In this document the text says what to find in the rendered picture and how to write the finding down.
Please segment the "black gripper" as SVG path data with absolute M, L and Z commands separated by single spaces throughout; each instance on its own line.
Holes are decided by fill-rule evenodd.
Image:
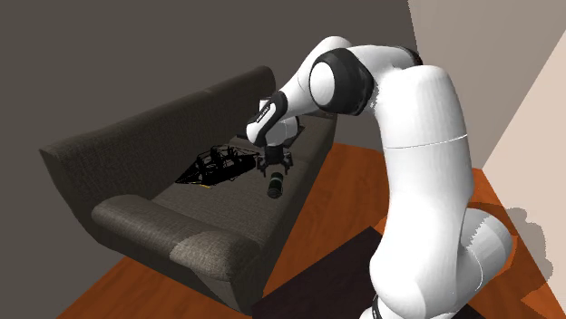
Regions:
M 266 146 L 264 155 L 257 156 L 257 169 L 266 177 L 266 169 L 270 165 L 281 164 L 284 167 L 285 174 L 293 166 L 292 154 L 290 151 L 284 153 L 283 146 Z

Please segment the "dark cylindrical bottle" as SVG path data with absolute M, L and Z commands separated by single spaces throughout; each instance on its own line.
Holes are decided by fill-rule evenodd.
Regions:
M 270 198 L 279 198 L 283 193 L 284 177 L 280 172 L 273 172 L 268 183 L 267 195 Z

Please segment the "dark grey fabric sofa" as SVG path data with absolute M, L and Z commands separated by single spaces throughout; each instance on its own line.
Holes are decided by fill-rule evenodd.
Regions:
M 332 147 L 337 120 L 300 118 L 279 198 L 268 196 L 268 176 L 256 169 L 214 186 L 182 184 L 180 176 L 214 146 L 249 150 L 246 124 L 274 90 L 273 72 L 260 66 L 40 153 L 99 244 L 249 314 Z

